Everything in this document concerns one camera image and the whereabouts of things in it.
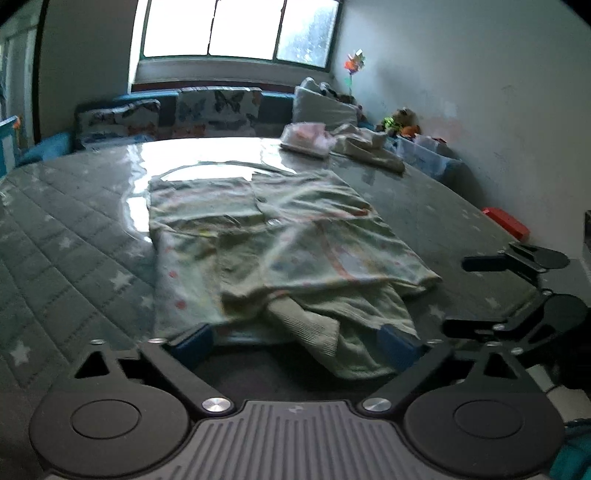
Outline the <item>stuffed toys pile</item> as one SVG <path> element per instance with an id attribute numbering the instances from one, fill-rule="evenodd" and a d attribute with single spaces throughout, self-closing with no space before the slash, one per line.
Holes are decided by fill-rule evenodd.
<path id="1" fill-rule="evenodd" d="M 402 136 L 413 139 L 421 134 L 415 113 L 409 108 L 396 110 L 391 116 L 385 117 L 377 126 L 376 131 L 386 133 L 389 137 Z"/>

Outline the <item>butterfly cushion centre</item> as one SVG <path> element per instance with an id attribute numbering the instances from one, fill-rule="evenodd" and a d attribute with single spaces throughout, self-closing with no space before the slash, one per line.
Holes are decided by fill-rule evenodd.
<path id="1" fill-rule="evenodd" d="M 256 137 L 259 88 L 195 87 L 178 91 L 173 138 Z"/>

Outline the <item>pink white folded garment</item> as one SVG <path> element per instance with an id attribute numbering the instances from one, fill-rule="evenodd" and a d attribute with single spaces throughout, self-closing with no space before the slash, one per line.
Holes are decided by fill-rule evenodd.
<path id="1" fill-rule="evenodd" d="M 325 130 L 324 123 L 290 123 L 280 135 L 281 149 L 318 159 L 327 158 L 334 146 L 335 137 Z"/>

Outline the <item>blue sofa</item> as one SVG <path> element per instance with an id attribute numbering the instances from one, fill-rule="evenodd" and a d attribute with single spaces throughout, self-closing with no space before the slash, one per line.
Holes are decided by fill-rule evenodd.
<path id="1" fill-rule="evenodd" d="M 75 108 L 74 116 L 90 110 L 112 109 L 137 101 L 157 100 L 160 102 L 161 107 L 159 127 L 164 133 L 168 133 L 171 132 L 173 127 L 177 98 L 181 92 L 182 89 L 137 91 L 113 99 L 82 103 Z M 283 127 L 290 123 L 291 116 L 293 116 L 293 101 L 293 92 L 261 91 L 259 117 L 253 124 L 256 136 L 263 138 L 279 137 Z M 23 154 L 22 162 L 30 164 L 48 161 L 80 150 L 81 146 L 74 139 L 75 130 L 76 127 L 72 127 L 42 140 Z"/>

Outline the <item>colourful pinwheel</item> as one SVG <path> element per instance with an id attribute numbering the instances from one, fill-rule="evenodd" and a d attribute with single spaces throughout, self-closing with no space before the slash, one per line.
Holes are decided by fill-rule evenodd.
<path id="1" fill-rule="evenodd" d="M 365 54 L 362 49 L 358 49 L 355 52 L 348 55 L 344 63 L 344 68 L 349 75 L 349 96 L 353 95 L 353 77 L 356 73 L 359 73 L 365 66 Z"/>

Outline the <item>butterfly cushion left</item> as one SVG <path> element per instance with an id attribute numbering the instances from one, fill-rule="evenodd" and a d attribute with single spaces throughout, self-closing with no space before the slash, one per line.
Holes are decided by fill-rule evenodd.
<path id="1" fill-rule="evenodd" d="M 161 105 L 158 100 L 139 100 L 112 108 L 97 108 L 76 116 L 76 142 L 80 147 L 120 139 L 158 134 Z"/>

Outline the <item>window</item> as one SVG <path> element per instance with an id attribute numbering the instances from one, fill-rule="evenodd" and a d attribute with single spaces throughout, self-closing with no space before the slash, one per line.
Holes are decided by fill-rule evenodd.
<path id="1" fill-rule="evenodd" d="M 339 1 L 149 1 L 142 59 L 245 59 L 325 69 Z"/>

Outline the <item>butterfly cushion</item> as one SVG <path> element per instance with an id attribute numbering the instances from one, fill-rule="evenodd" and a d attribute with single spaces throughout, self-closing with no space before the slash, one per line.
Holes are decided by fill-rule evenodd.
<path id="1" fill-rule="evenodd" d="M 139 100 L 112 108 L 97 108 L 76 116 L 76 142 L 80 147 L 120 139 L 158 134 L 161 105 L 158 100 Z"/>
<path id="2" fill-rule="evenodd" d="M 256 137 L 259 88 L 195 87 L 178 91 L 173 138 Z"/>

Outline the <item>grey pillow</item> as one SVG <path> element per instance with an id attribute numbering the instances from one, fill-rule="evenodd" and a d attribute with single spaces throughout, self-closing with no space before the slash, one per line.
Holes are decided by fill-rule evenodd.
<path id="1" fill-rule="evenodd" d="M 307 77 L 294 89 L 293 122 L 322 123 L 329 131 L 342 124 L 358 125 L 358 106 L 342 101 L 328 82 Z"/>

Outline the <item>green patterned baby garment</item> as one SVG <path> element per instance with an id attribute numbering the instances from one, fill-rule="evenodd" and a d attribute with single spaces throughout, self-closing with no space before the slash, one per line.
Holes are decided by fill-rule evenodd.
<path id="1" fill-rule="evenodd" d="M 415 335 L 405 298 L 439 275 L 338 175 L 154 180 L 155 330 L 200 322 L 229 344 L 300 343 L 342 379 L 391 372 L 377 345 Z"/>

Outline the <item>cream crumpled garment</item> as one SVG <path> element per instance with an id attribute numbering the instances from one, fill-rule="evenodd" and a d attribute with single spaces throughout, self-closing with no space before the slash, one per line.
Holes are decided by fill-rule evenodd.
<path id="1" fill-rule="evenodd" d="M 331 132 L 334 139 L 332 153 L 349 159 L 381 167 L 394 174 L 405 172 L 404 161 L 385 148 L 387 134 L 374 132 L 353 124 L 342 124 Z"/>

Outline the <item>clear plastic storage box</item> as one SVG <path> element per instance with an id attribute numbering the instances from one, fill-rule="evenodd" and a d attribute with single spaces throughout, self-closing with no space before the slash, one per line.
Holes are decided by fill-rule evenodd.
<path id="1" fill-rule="evenodd" d="M 450 184 L 462 165 L 462 160 L 443 141 L 417 135 L 414 139 L 398 136 L 396 154 L 406 163 L 434 180 Z"/>

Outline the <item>grey star quilted table cover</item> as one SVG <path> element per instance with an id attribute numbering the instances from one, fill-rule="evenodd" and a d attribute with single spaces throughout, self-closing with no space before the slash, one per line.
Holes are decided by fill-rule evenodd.
<path id="1" fill-rule="evenodd" d="M 94 339 L 130 347 L 156 330 L 150 179 L 331 170 L 441 277 L 407 300 L 424 335 L 445 317 L 494 318 L 535 290 L 511 273 L 468 273 L 468 255 L 510 236 L 422 172 L 402 175 L 345 157 L 317 160 L 272 139 L 168 140 L 83 151 L 13 170 L 1 182 L 1 475 L 36 479 L 30 417 L 55 378 Z"/>

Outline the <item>red plastic stool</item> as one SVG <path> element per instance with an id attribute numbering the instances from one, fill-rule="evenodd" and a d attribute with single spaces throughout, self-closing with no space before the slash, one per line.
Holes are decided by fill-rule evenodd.
<path id="1" fill-rule="evenodd" d="M 530 238 L 530 230 L 515 217 L 496 207 L 485 207 L 482 213 L 501 226 L 520 242 L 526 242 Z"/>

